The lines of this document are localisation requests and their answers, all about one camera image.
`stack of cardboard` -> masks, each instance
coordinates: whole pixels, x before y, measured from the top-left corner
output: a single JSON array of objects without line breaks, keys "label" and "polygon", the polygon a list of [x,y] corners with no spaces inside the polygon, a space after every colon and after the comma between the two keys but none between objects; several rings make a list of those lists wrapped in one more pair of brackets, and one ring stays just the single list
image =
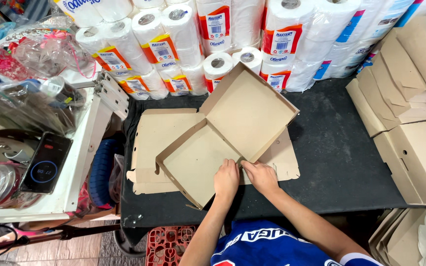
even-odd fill
[{"label": "stack of cardboard", "polygon": [[426,17],[393,29],[346,89],[405,201],[426,205]]},{"label": "stack of cardboard", "polygon": [[[298,112],[238,64],[198,113],[184,108],[142,114],[127,178],[136,194],[182,191],[197,209],[214,195],[213,176],[225,158],[259,160],[272,166],[279,180],[299,178],[287,130]],[[244,171],[240,184],[250,184]]]},{"label": "stack of cardboard", "polygon": [[369,239],[386,266],[426,266],[426,209],[393,209]]}]

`hand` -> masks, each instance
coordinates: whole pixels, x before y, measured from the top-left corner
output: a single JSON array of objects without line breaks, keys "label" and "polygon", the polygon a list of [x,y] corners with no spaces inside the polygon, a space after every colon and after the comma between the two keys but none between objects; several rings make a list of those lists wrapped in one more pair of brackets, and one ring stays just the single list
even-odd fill
[{"label": "hand", "polygon": [[252,185],[265,197],[275,194],[281,188],[277,183],[277,175],[272,167],[259,161],[254,164],[248,161],[241,161]]},{"label": "hand", "polygon": [[222,166],[214,176],[215,199],[233,202],[240,184],[240,171],[238,164],[232,159],[224,159]]}]

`black cable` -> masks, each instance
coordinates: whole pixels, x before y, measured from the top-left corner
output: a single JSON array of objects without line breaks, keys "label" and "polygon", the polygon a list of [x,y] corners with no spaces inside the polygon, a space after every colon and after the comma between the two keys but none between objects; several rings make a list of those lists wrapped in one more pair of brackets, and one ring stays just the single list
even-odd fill
[{"label": "black cable", "polygon": [[4,253],[8,252],[15,245],[16,241],[18,240],[18,233],[16,232],[16,230],[14,228],[9,227],[7,225],[0,224],[0,227],[8,228],[9,230],[11,230],[14,233],[14,240],[13,240],[13,242],[11,244],[9,244],[8,248],[5,251],[3,251],[3,252],[0,253],[0,256],[1,256]]}]

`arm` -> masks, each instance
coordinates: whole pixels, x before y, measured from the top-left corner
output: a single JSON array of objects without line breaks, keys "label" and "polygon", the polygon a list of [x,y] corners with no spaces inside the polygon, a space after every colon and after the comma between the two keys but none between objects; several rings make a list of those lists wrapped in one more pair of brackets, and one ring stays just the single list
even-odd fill
[{"label": "arm", "polygon": [[228,213],[240,183],[238,164],[223,160],[214,176],[216,192],[212,206],[182,256],[180,266],[210,265],[210,259],[218,243],[224,218]]},{"label": "arm", "polygon": [[317,245],[335,261],[349,253],[369,254],[338,228],[279,188],[272,167],[260,162],[241,161],[252,185],[266,197],[309,242]]}]

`blue jersey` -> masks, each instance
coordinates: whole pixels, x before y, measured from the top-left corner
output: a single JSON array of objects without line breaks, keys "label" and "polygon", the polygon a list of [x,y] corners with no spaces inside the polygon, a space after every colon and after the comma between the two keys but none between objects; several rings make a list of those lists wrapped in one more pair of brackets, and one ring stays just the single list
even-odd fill
[{"label": "blue jersey", "polygon": [[273,222],[234,221],[232,231],[218,240],[212,266],[382,266],[360,253],[338,263],[303,239]]}]

